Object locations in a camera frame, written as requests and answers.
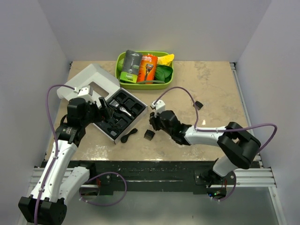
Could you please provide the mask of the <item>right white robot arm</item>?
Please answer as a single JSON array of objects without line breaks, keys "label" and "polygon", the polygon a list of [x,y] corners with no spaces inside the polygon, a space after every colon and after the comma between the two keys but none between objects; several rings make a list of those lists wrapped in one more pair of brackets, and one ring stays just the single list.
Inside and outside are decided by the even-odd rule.
[{"label": "right white robot arm", "polygon": [[220,184],[228,173],[237,168],[249,169],[261,146],[258,139],[236,122],[200,131],[192,125],[181,123],[171,110],[151,112],[149,122],[154,130],[165,131],[179,145],[220,147],[225,155],[200,175],[203,180],[214,184]]}]

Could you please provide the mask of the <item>white clipper kit box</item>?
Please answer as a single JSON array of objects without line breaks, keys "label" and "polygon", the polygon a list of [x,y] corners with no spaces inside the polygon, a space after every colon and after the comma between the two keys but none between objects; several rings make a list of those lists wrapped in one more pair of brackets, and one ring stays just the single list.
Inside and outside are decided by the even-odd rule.
[{"label": "white clipper kit box", "polygon": [[101,122],[94,122],[114,143],[121,140],[126,133],[146,114],[148,106],[120,87],[119,81],[99,64],[89,64],[66,85],[80,88],[77,94],[73,90],[60,87],[57,95],[60,99],[70,101],[75,97],[96,102],[100,110],[107,109],[111,117]]}]

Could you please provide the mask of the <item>black comb guard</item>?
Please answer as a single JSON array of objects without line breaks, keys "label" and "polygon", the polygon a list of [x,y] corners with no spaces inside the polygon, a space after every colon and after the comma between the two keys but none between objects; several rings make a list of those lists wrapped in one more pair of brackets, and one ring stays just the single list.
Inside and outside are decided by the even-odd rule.
[{"label": "black comb guard", "polygon": [[151,141],[153,139],[154,135],[155,135],[154,131],[147,129],[146,132],[145,132],[145,134],[144,134],[144,138],[146,140]]},{"label": "black comb guard", "polygon": [[203,108],[203,104],[199,101],[195,101],[194,108],[196,110],[201,110]]}]

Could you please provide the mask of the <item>black silver hair clipper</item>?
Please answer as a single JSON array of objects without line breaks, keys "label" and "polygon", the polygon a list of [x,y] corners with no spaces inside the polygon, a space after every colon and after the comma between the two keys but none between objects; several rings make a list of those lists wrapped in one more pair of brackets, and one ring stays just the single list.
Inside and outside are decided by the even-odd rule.
[{"label": "black silver hair clipper", "polygon": [[110,106],[116,108],[117,111],[127,115],[129,118],[134,118],[133,115],[124,107],[122,106],[117,100],[113,99],[109,103]]}]

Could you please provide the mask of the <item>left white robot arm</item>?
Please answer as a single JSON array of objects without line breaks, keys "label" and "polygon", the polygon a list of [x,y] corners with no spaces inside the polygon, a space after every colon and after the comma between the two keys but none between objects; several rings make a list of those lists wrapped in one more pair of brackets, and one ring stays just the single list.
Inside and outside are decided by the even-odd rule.
[{"label": "left white robot arm", "polygon": [[77,151],[91,123],[111,117],[112,110],[104,97],[95,101],[76,97],[69,101],[54,135],[51,155],[36,186],[28,197],[21,197],[18,207],[29,223],[35,225],[60,225],[65,219],[67,205],[83,183],[92,184],[97,179],[93,164],[77,166],[73,174],[63,180],[69,162]]}]

